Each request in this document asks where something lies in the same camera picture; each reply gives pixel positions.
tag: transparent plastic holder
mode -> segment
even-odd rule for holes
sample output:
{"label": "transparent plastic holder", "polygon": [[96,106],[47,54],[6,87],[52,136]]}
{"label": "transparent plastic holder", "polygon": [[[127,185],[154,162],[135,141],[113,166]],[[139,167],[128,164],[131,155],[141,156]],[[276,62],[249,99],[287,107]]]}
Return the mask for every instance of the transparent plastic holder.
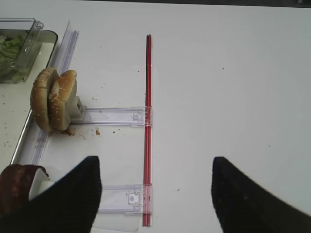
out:
{"label": "transparent plastic holder", "polygon": [[98,213],[150,214],[151,200],[150,184],[103,186]]}
{"label": "transparent plastic holder", "polygon": [[84,108],[83,119],[73,119],[73,125],[128,125],[151,126],[151,107]]}
{"label": "transparent plastic holder", "polygon": [[0,82],[26,80],[41,47],[43,27],[34,18],[0,18]]}
{"label": "transparent plastic holder", "polygon": [[52,64],[52,67],[54,67],[59,74],[62,74],[68,70],[78,40],[78,36],[79,32],[72,30],[69,21],[64,33],[62,43],[57,53],[57,58]]}

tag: clear plastic bracket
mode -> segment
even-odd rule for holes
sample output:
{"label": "clear plastic bracket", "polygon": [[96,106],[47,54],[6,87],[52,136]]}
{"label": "clear plastic bracket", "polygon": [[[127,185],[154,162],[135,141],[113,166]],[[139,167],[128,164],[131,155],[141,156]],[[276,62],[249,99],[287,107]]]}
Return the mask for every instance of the clear plastic bracket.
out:
{"label": "clear plastic bracket", "polygon": [[103,186],[99,213],[151,214],[151,184]]}
{"label": "clear plastic bracket", "polygon": [[83,119],[73,119],[75,125],[128,125],[151,126],[151,107],[135,108],[84,108]]}

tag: brown food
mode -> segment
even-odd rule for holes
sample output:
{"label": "brown food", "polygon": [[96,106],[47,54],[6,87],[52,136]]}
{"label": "brown food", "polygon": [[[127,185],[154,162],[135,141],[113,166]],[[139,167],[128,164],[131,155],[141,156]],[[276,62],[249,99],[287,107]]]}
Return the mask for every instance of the brown food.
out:
{"label": "brown food", "polygon": [[68,70],[54,83],[49,94],[51,122],[59,130],[66,130],[71,123],[72,110],[77,108],[77,73]]}
{"label": "brown food", "polygon": [[0,216],[7,214],[29,201],[29,191],[35,173],[42,166],[13,164],[0,175]]}
{"label": "brown food", "polygon": [[53,125],[49,122],[48,96],[52,85],[58,78],[55,68],[48,67],[42,70],[35,82],[30,95],[30,106],[40,129],[45,132],[53,130]]}

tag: food crumb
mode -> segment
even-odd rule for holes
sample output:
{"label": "food crumb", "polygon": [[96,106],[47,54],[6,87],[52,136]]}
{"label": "food crumb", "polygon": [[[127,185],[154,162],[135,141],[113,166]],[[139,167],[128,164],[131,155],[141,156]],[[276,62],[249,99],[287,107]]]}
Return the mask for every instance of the food crumb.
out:
{"label": "food crumb", "polygon": [[67,134],[68,136],[74,136],[75,135],[74,131],[72,131],[70,129],[66,129],[65,131],[62,131],[61,134]]}

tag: chopped vegetables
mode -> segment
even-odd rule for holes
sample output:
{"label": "chopped vegetables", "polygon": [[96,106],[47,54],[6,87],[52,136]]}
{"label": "chopped vegetables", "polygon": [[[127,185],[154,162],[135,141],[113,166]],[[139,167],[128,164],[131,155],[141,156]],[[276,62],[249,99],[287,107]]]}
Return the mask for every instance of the chopped vegetables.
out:
{"label": "chopped vegetables", "polygon": [[23,46],[27,33],[22,31],[20,34],[13,36],[4,35],[0,32],[0,79],[10,78],[15,82],[21,81],[22,75],[12,68],[12,62]]}

